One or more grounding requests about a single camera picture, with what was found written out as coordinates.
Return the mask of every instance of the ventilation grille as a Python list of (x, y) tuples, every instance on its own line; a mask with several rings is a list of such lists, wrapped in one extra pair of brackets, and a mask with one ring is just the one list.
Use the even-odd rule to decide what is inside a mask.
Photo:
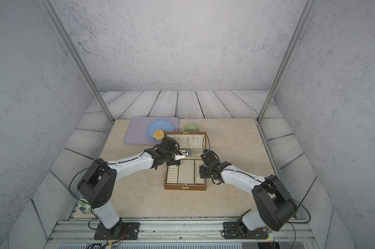
[[(57, 249), (86, 249), (92, 243), (59, 243)], [(241, 243), (125, 243), (112, 249), (242, 249)]]

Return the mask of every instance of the brown jewelry box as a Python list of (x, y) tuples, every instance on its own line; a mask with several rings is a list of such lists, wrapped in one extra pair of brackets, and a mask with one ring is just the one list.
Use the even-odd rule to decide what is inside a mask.
[(179, 143), (179, 149), (191, 150), (191, 156), (181, 160), (181, 165), (167, 167), (164, 179), (165, 189), (206, 190), (206, 179), (200, 178), (199, 166), (204, 165), (200, 155), (206, 148), (206, 132), (166, 132), (167, 137)]

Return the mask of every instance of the wire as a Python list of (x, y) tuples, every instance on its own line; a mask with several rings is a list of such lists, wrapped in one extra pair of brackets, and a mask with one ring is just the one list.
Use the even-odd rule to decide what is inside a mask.
[[(256, 181), (258, 181), (258, 182), (261, 182), (260, 180), (255, 179), (254, 177), (250, 176), (249, 174), (244, 173), (244, 172), (241, 172), (241, 171), (235, 171), (235, 170), (232, 170), (232, 169), (226, 169), (226, 168), (224, 168), (223, 170), (225, 170), (225, 171), (239, 172), (239, 173), (245, 174), (245, 175), (247, 175), (247, 176), (253, 178), (254, 180), (256, 180)], [(311, 214), (310, 214), (310, 212), (309, 212), (308, 209), (306, 209), (306, 207), (304, 207), (299, 201), (297, 201), (296, 199), (294, 199), (293, 197), (291, 197), (289, 194), (286, 194), (286, 193), (284, 193), (284, 192), (281, 192), (281, 191), (278, 190), (277, 188), (274, 188), (274, 187), (270, 186), (269, 184), (267, 184), (267, 183), (265, 183), (265, 182), (261, 182), (261, 183), (265, 184), (266, 186), (268, 186), (268, 187), (270, 187), (270, 188), (273, 188), (274, 190), (277, 190), (277, 191), (278, 191), (279, 193), (281, 193), (281, 194), (284, 194), (284, 195), (288, 196), (290, 199), (292, 199), (293, 201), (295, 201), (295, 202), (297, 202), (297, 203), (299, 204), (298, 207), (299, 207), (299, 206), (303, 207), (303, 208), (305, 209), (305, 211), (308, 213), (308, 216), (309, 216), (308, 221), (305, 221), (305, 222), (290, 222), (290, 223), (308, 223), (308, 222), (311, 221)]]
[(106, 162), (106, 163), (103, 163), (103, 164), (90, 166), (90, 167), (87, 167), (87, 168), (81, 170), (80, 172), (78, 172), (77, 174), (75, 174), (75, 176), (74, 176), (73, 179), (71, 180), (70, 184), (68, 185), (68, 192), (70, 192), (70, 194), (71, 194), (75, 199), (79, 200), (80, 202), (83, 202), (83, 203), (85, 203), (85, 204), (87, 204), (87, 205), (90, 205), (88, 202), (85, 202), (85, 201), (79, 199), (79, 198), (77, 197), (77, 195), (76, 195), (75, 193), (73, 193), (73, 192), (71, 191), (71, 189), (70, 189), (70, 188), (71, 188), (71, 184), (73, 183), (74, 179), (78, 176), (79, 173), (81, 173), (82, 171), (85, 171), (85, 170), (87, 170), (87, 169), (90, 169), (90, 168), (93, 168), (93, 167), (97, 167), (97, 166), (114, 165), (114, 164), (118, 164), (118, 163), (129, 162), (129, 161), (135, 160), (136, 158), (140, 157), (141, 155), (143, 155), (143, 153), (144, 153), (144, 151), (143, 151), (139, 156), (137, 156), (137, 157), (135, 157), (135, 158), (133, 158), (133, 159), (127, 160), (127, 161), (116, 162), (116, 163), (107, 163), (107, 162)]
[(204, 135), (203, 137), (203, 142), (202, 142), (202, 148), (203, 148), (203, 153), (204, 153), (204, 139), (207, 137), (208, 140), (208, 149), (211, 150), (211, 145), (210, 145), (210, 138), (207, 135)]
[(218, 182), (218, 183), (215, 183), (214, 182), (214, 179), (211, 177), (211, 181), (215, 184), (215, 185), (220, 185), (222, 182)]
[(115, 242), (110, 242), (110, 243), (109, 243), (109, 241), (107, 240), (106, 244), (104, 244), (104, 245), (103, 245), (101, 248), (99, 248), (99, 249), (105, 249), (106, 246), (108, 246), (108, 245), (111, 245), (111, 248), (119, 246), (122, 242), (124, 242), (125, 235), (126, 235), (126, 230), (125, 230), (125, 229), (124, 229), (122, 232), (123, 232), (123, 239), (121, 239), (121, 240), (117, 240), (117, 241), (115, 241)]
[(90, 229), (92, 229), (92, 230), (95, 230), (96, 232), (99, 232), (99, 230), (98, 229), (95, 229), (95, 228), (93, 228), (93, 227), (91, 227), (91, 220), (96, 220), (96, 218), (93, 218), (93, 219), (90, 219), (89, 221), (88, 221), (88, 227), (90, 228)]
[(290, 247), (290, 249), (292, 249), (293, 246), (294, 246), (294, 243), (295, 243), (295, 237), (296, 237), (297, 235), (295, 234), (295, 228), (294, 228), (294, 226), (293, 226), (293, 224), (292, 224), (292, 223), (294, 223), (294, 222), (288, 222), (288, 223), (290, 223), (290, 225), (293, 227), (293, 230), (294, 230), (294, 241), (293, 241), (293, 244), (292, 244), (291, 247)]
[(90, 244), (89, 246), (86, 247), (86, 249), (93, 249), (93, 247), (95, 247), (95, 246), (102, 246), (102, 243)]

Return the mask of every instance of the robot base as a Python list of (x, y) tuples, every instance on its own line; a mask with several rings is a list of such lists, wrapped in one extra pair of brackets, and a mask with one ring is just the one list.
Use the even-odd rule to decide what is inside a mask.
[(93, 239), (95, 240), (136, 240), (138, 239), (139, 222), (126, 222), (120, 221), (111, 229), (107, 229), (102, 223), (97, 226), (97, 232)]
[(239, 226), (238, 222), (224, 222), (222, 237), (225, 239), (268, 239), (268, 231), (265, 228), (244, 233)]

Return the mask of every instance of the black cable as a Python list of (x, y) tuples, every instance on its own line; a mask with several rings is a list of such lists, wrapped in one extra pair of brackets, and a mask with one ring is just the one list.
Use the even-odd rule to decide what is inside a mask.
[[(244, 173), (244, 172), (241, 172), (241, 171), (235, 171), (235, 170), (232, 170), (232, 169), (226, 169), (226, 168), (224, 168), (223, 170), (225, 170), (225, 171), (239, 172), (239, 173), (245, 174), (245, 175), (247, 175), (247, 176), (253, 178), (254, 180), (256, 180), (256, 181), (258, 181), (258, 182), (261, 182), (260, 180), (255, 179), (254, 177), (250, 176), (249, 174)], [(265, 184), (266, 186), (268, 186), (268, 187), (270, 187), (270, 188), (273, 188), (274, 190), (277, 190), (277, 191), (278, 191), (279, 193), (281, 193), (281, 194), (284, 194), (284, 195), (290, 197), (289, 194), (286, 194), (286, 193), (284, 193), (284, 192), (281, 192), (281, 191), (278, 190), (277, 188), (274, 188), (274, 187), (270, 186), (269, 184), (267, 184), (267, 183), (265, 183), (265, 182), (261, 182), (261, 183)], [(294, 199), (293, 197), (290, 197), (290, 198), (291, 198), (293, 201), (297, 202), (297, 203), (299, 204), (299, 206), (303, 207), (303, 208), (305, 209), (305, 211), (308, 213), (308, 216), (309, 216), (308, 221), (305, 221), (305, 222), (290, 222), (290, 223), (308, 223), (308, 222), (310, 222), (310, 221), (311, 221), (311, 214), (310, 214), (310, 212), (308, 211), (308, 209), (306, 209), (306, 207), (304, 207), (299, 201), (297, 201), (297, 200)]]
[(91, 227), (91, 220), (96, 220), (96, 218), (93, 218), (93, 219), (90, 219), (89, 221), (88, 221), (88, 227), (90, 228), (90, 229), (92, 229), (92, 230), (95, 230), (96, 232), (99, 232), (99, 230), (98, 229), (95, 229), (95, 228), (93, 228), (93, 227)]
[(70, 189), (70, 188), (71, 188), (71, 184), (73, 183), (73, 181), (74, 181), (74, 179), (77, 177), (77, 175), (78, 175), (79, 173), (81, 173), (82, 171), (85, 171), (85, 170), (90, 169), (90, 168), (93, 168), (93, 167), (104, 166), (104, 165), (114, 165), (114, 164), (118, 164), (118, 163), (129, 162), (129, 161), (135, 160), (135, 159), (138, 158), (138, 157), (135, 157), (135, 158), (130, 159), (130, 160), (127, 160), (127, 161), (122, 161), (122, 162), (116, 162), (116, 163), (103, 163), (103, 164), (99, 164), (99, 165), (94, 165), (94, 166), (87, 167), (87, 168), (81, 170), (80, 172), (78, 172), (77, 174), (75, 174), (75, 176), (74, 176), (73, 179), (71, 180), (70, 184), (68, 185), (68, 192), (70, 192), (70, 194), (71, 194), (75, 199), (79, 200), (80, 202), (83, 202), (83, 203), (85, 203), (85, 204), (87, 204), (87, 205), (90, 205), (89, 203), (87, 203), (87, 202), (85, 202), (85, 201), (79, 199), (79, 198), (77, 197), (77, 195), (76, 195), (75, 193), (73, 193), (73, 192), (71, 191), (71, 189)]
[(101, 246), (99, 249), (105, 249), (106, 246), (108, 246), (108, 244), (109, 244), (109, 240), (107, 240), (107, 241), (106, 241), (106, 244), (104, 244), (103, 246)]
[(94, 243), (94, 244), (90, 244), (89, 246), (87, 246), (86, 247), (86, 249), (93, 249), (93, 247), (95, 247), (95, 246), (102, 246), (102, 244), (101, 243)]
[(218, 182), (218, 183), (215, 183), (214, 182), (214, 179), (211, 177), (211, 181), (215, 184), (215, 185), (220, 185), (222, 182)]
[(293, 230), (294, 230), (294, 241), (293, 241), (293, 244), (291, 245), (291, 247), (290, 247), (290, 249), (292, 249), (293, 248), (293, 246), (294, 246), (294, 243), (295, 243), (295, 237), (297, 236), (296, 234), (295, 234), (295, 228), (294, 228), (294, 226), (293, 226), (293, 222), (288, 222), (288, 223), (290, 223), (290, 225), (293, 227)]
[(202, 148), (203, 148), (203, 153), (204, 153), (204, 139), (207, 137), (208, 140), (208, 149), (211, 150), (211, 145), (210, 145), (210, 138), (207, 135), (204, 135), (203, 137), (203, 142), (202, 142)]

